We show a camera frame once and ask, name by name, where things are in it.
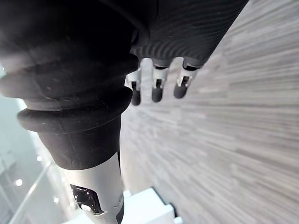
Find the wood grain floor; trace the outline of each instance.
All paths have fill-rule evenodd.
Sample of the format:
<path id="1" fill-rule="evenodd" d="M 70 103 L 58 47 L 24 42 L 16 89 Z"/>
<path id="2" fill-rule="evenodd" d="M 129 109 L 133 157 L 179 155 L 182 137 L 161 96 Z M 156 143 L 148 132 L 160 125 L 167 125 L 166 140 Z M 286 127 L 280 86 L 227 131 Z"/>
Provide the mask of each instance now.
<path id="1" fill-rule="evenodd" d="M 299 223 L 299 1 L 251 0 L 183 100 L 123 114 L 122 173 L 137 193 L 154 186 L 187 224 Z"/>

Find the gray wood floor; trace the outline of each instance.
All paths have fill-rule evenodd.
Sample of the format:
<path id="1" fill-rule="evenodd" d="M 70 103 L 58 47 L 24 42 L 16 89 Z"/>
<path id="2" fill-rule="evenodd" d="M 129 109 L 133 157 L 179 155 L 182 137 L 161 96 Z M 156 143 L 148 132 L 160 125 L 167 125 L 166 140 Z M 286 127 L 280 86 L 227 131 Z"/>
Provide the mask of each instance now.
<path id="1" fill-rule="evenodd" d="M 251 0 L 183 100 L 173 62 L 161 103 L 123 114 L 122 172 L 187 224 L 299 223 L 299 1 Z"/>

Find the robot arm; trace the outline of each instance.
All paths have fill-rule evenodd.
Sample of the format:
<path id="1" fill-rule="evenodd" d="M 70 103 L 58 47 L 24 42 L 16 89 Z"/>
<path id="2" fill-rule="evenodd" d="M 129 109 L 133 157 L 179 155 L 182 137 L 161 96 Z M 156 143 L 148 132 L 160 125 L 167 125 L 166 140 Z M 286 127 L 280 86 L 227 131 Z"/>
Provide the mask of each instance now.
<path id="1" fill-rule="evenodd" d="M 171 60 L 182 56 L 189 63 L 177 86 L 187 87 L 246 2 L 0 2 L 0 64 L 7 73 L 0 91 L 25 101 L 21 125 L 38 132 L 92 220 L 120 224 L 124 213 L 119 135 L 132 97 L 126 75 L 138 70 L 138 60 L 153 58 L 152 97 L 159 101 Z"/>

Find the black rubber cover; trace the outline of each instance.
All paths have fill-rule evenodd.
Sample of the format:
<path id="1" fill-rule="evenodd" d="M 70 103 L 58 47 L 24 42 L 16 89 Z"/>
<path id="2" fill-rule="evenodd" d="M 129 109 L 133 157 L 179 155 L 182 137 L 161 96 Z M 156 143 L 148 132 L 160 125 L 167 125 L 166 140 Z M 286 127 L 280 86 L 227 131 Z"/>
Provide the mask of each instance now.
<path id="1" fill-rule="evenodd" d="M 149 42 L 131 52 L 139 59 L 189 57 L 196 59 L 196 67 L 202 67 L 247 2 L 158 0 L 157 17 L 149 24 Z"/>
<path id="2" fill-rule="evenodd" d="M 56 164 L 87 169 L 118 152 L 138 66 L 131 23 L 98 0 L 2 0 L 0 33 L 0 91 L 24 99 L 19 121 Z"/>
<path id="3" fill-rule="evenodd" d="M 162 100 L 163 89 L 160 88 L 152 88 L 151 98 L 155 103 L 158 103 Z"/>
<path id="4" fill-rule="evenodd" d="M 186 86 L 184 86 L 184 85 L 178 86 L 176 84 L 176 86 L 174 87 L 173 95 L 175 98 L 181 99 L 186 95 L 187 90 L 188 90 L 188 88 Z"/>
<path id="5" fill-rule="evenodd" d="M 132 99 L 131 99 L 131 103 L 134 106 L 138 106 L 141 103 L 140 91 L 133 90 L 133 96 L 132 96 Z"/>

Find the ceiling light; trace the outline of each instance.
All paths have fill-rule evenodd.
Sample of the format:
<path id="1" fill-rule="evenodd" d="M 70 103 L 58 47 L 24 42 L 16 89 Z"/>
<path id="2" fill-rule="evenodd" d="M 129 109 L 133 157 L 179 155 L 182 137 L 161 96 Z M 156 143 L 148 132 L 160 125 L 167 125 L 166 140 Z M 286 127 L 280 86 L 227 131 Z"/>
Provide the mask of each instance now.
<path id="1" fill-rule="evenodd" d="M 41 155 L 39 155 L 36 159 L 37 159 L 37 161 L 39 161 L 39 162 L 40 162 L 40 161 L 43 161 L 43 157 L 42 157 Z"/>
<path id="2" fill-rule="evenodd" d="M 21 179 L 18 179 L 15 181 L 15 184 L 19 187 L 23 184 L 23 181 Z"/>

